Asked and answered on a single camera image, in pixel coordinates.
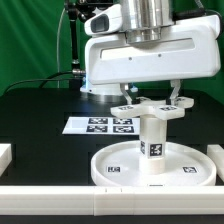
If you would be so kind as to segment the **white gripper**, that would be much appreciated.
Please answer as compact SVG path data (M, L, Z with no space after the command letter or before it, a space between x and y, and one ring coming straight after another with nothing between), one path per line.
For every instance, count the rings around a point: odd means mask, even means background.
M179 20L163 28L157 41L128 44L122 33L92 38L85 48L88 80L94 85L123 83L120 90L128 104L138 94L131 82L171 80L167 103L174 104L180 79L211 77L220 70L219 32L220 20L211 15Z

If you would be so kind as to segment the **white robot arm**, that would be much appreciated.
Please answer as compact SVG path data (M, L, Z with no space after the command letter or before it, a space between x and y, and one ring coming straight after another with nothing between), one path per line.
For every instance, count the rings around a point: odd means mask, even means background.
M204 7L175 13L172 0L120 0L85 22L86 84L99 98L137 82L211 77L221 67L221 18Z

